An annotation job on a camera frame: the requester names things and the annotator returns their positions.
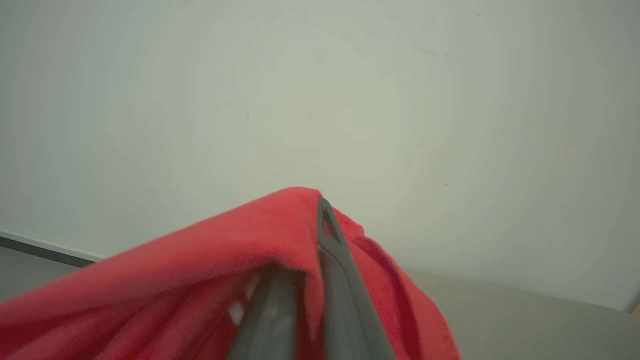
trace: baseboard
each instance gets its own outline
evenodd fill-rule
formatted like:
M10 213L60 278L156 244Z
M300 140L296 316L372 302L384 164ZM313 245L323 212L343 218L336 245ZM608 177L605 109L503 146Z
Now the baseboard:
M77 247L56 243L55 241L40 239L32 235L21 234L16 231L12 231L2 227L0 227L0 238L5 238L7 240L15 241L17 243L23 243L26 245L30 245L32 247L36 247L36 248L40 248L40 249L44 249L52 252L57 252L59 254L71 256L73 258L87 260L92 263L96 263L98 261L101 261L107 258L107 256L98 254L96 252L91 252L91 251L79 249ZM24 250L20 250L20 249L14 249L14 250L27 252L28 254L29 254L28 251L34 250L34 249L29 249L29 247L20 247L20 248Z

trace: microfiber cloth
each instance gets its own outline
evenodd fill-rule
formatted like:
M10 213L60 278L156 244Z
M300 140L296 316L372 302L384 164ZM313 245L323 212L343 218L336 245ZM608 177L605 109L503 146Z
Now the microfiber cloth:
M0 304L0 359L224 359L265 266L300 272L298 358L323 356L321 194L288 188ZM443 316L354 221L334 210L398 359L453 360Z

